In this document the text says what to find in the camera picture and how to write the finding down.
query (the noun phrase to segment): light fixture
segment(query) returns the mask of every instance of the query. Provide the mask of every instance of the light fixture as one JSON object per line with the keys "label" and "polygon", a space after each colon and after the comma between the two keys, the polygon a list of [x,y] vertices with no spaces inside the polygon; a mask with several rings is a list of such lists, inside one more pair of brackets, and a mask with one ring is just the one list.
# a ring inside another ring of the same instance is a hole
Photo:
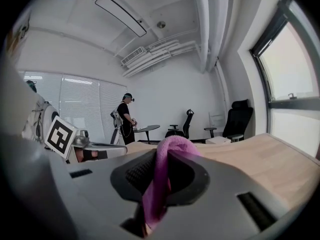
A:
{"label": "light fixture", "polygon": [[95,4],[116,17],[119,21],[131,29],[138,37],[142,37],[147,33],[140,23],[115,1],[96,0]]}
{"label": "light fixture", "polygon": [[23,79],[26,79],[26,80],[38,80],[38,79],[42,79],[42,76],[33,76],[33,75],[25,75],[23,77]]}
{"label": "light fixture", "polygon": [[159,28],[159,29],[163,29],[165,26],[166,26],[166,23],[164,21],[159,21],[156,26]]}
{"label": "light fixture", "polygon": [[88,82],[88,81],[81,81],[81,80],[75,80],[75,79],[69,79],[69,78],[65,78],[64,80],[68,82],[73,82],[73,83],[92,85],[92,82]]}

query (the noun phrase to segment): wooden table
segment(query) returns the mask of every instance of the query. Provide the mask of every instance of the wooden table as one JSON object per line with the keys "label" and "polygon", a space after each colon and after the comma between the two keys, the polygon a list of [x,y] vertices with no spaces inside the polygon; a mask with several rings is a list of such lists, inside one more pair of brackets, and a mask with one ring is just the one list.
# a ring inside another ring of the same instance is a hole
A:
{"label": "wooden table", "polygon": [[[318,160],[266,133],[229,144],[195,145],[204,157],[244,171],[289,208],[307,201],[320,179]],[[154,148],[133,142],[127,154]]]}

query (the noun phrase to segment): black shirt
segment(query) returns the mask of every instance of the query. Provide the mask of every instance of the black shirt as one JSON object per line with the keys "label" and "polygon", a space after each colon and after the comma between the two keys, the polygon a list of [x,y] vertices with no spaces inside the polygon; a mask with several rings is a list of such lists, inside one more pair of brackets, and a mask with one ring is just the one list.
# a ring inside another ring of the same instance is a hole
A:
{"label": "black shirt", "polygon": [[131,127],[131,123],[124,116],[125,114],[130,115],[128,105],[126,103],[122,102],[118,106],[117,111],[118,111],[120,117],[123,119],[123,126],[124,127]]}

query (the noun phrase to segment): small table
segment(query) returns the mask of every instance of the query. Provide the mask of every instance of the small table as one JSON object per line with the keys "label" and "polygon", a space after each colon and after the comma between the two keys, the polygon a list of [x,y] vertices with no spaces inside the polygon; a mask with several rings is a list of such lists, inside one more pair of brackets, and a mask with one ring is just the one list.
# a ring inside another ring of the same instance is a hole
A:
{"label": "small table", "polygon": [[148,139],[148,144],[150,144],[149,131],[158,129],[159,127],[160,127],[160,125],[148,125],[147,128],[143,128],[141,130],[133,130],[133,131],[134,131],[134,133],[143,133],[143,132],[145,132],[146,138]]}

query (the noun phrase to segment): pink cloth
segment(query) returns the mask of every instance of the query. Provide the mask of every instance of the pink cloth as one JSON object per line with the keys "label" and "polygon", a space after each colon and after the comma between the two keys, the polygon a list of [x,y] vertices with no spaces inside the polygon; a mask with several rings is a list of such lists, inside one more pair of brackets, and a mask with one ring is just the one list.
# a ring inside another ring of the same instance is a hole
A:
{"label": "pink cloth", "polygon": [[142,197],[145,222],[152,230],[165,214],[164,204],[166,197],[170,194],[168,151],[185,151],[201,156],[196,146],[181,136],[170,136],[159,143],[156,150],[154,177]]}

